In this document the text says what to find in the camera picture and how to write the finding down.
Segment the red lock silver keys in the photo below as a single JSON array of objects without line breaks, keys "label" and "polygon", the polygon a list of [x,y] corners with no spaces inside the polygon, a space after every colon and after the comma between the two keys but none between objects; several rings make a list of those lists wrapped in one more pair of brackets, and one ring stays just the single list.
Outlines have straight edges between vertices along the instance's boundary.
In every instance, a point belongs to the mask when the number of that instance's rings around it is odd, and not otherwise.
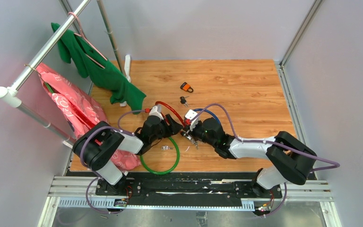
[{"label": "red lock silver keys", "polygon": [[193,138],[190,138],[190,142],[195,146],[196,149],[199,149],[199,145],[196,140],[194,140]]}]

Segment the small silver cable keys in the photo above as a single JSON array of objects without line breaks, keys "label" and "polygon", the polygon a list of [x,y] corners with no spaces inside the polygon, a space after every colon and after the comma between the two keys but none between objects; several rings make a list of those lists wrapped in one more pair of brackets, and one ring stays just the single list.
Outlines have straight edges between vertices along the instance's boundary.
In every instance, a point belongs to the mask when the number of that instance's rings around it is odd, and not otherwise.
[{"label": "small silver cable keys", "polygon": [[169,146],[162,146],[161,147],[161,150],[172,150],[173,148],[172,147],[169,147]]}]

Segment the blue cable lock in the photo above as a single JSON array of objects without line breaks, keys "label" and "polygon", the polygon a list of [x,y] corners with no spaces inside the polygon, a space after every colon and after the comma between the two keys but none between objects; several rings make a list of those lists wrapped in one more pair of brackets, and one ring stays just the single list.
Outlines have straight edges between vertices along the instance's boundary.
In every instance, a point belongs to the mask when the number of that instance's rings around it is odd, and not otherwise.
[{"label": "blue cable lock", "polygon": [[[203,108],[195,108],[195,109],[193,109],[193,111],[198,113],[198,112],[203,111]],[[211,112],[210,110],[207,109],[207,110],[204,110],[204,112],[211,115],[219,124],[221,123],[219,118],[213,112]]]}]

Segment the green cable lock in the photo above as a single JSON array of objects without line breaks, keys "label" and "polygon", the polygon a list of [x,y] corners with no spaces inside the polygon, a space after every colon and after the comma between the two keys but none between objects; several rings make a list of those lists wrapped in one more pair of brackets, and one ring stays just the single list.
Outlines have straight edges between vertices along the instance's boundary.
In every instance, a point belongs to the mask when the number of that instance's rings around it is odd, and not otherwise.
[{"label": "green cable lock", "polygon": [[168,138],[173,146],[174,154],[170,154],[167,150],[162,150],[151,155],[149,152],[140,156],[142,166],[151,174],[166,175],[174,171],[181,159],[181,152],[177,142],[172,138]]}]

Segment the black padlock keys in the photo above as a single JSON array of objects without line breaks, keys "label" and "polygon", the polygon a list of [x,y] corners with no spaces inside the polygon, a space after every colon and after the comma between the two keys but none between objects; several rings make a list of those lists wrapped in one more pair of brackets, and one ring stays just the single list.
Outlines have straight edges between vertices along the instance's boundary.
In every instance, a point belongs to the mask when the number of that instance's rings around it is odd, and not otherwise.
[{"label": "black padlock keys", "polygon": [[188,98],[189,96],[181,96],[180,97],[180,103],[183,104],[185,107],[189,107],[189,104],[187,103],[186,98]]}]

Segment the red cable lock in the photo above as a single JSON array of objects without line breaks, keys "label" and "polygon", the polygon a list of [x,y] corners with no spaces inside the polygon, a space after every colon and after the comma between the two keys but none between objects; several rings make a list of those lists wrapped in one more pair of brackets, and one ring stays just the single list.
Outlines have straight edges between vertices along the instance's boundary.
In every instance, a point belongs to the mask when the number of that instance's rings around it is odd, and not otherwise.
[{"label": "red cable lock", "polygon": [[155,105],[162,105],[164,107],[166,107],[168,110],[170,110],[178,119],[179,121],[181,122],[181,124],[184,126],[186,126],[185,124],[185,121],[184,119],[180,116],[180,114],[174,109],[172,108],[170,105],[168,105],[167,103],[165,102],[162,102],[162,101],[156,101],[155,102]]}]

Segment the orange black padlock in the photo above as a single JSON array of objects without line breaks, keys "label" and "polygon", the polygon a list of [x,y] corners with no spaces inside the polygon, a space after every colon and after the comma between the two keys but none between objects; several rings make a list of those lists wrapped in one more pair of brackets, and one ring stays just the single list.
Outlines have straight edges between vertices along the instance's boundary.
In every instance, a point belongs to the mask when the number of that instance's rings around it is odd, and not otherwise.
[{"label": "orange black padlock", "polygon": [[180,89],[185,91],[185,92],[189,92],[189,93],[194,92],[194,89],[187,82],[182,83],[181,86],[180,86]]}]

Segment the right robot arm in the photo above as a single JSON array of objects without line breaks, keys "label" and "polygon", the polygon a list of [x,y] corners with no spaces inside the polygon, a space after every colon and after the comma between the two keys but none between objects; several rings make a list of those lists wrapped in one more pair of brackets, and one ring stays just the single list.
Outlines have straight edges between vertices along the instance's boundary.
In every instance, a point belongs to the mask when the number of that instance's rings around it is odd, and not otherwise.
[{"label": "right robot arm", "polygon": [[279,184],[305,184],[315,163],[315,152],[286,131],[261,140],[236,138],[225,133],[215,118],[208,118],[187,125],[181,133],[190,140],[212,146],[214,151],[225,159],[269,160],[272,166],[260,168],[247,189],[260,198]]}]

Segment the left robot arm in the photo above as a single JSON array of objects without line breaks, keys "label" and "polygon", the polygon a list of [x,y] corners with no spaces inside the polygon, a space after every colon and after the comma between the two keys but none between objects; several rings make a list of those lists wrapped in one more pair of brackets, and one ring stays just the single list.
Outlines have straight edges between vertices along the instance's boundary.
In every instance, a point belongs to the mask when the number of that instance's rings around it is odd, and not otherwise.
[{"label": "left robot arm", "polygon": [[120,131],[101,121],[81,136],[73,145],[72,152],[80,162],[103,178],[114,195],[126,189],[125,174],[110,160],[116,151],[142,155],[151,149],[154,141],[169,138],[183,129],[169,114],[161,119],[150,115],[134,133]]}]

